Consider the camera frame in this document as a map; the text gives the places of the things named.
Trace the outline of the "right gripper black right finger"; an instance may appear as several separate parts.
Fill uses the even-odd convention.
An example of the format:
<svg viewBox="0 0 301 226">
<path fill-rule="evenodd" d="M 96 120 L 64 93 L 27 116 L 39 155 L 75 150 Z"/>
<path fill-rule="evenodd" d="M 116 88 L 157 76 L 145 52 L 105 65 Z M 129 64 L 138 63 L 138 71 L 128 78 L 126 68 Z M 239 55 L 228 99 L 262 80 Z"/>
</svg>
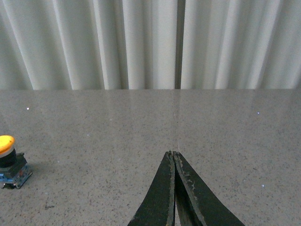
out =
<svg viewBox="0 0 301 226">
<path fill-rule="evenodd" d="M 180 152 L 173 152 L 175 193 L 182 226 L 242 226 Z"/>
</svg>

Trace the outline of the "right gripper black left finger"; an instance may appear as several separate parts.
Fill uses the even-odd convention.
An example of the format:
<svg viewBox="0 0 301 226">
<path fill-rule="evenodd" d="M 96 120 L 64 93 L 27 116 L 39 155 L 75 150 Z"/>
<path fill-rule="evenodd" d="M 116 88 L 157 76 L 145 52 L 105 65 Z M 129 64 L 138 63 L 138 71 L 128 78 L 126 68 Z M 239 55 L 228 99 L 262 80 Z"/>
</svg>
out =
<svg viewBox="0 0 301 226">
<path fill-rule="evenodd" d="M 175 165 L 171 151 L 165 153 L 143 202 L 128 225 L 175 225 Z"/>
</svg>

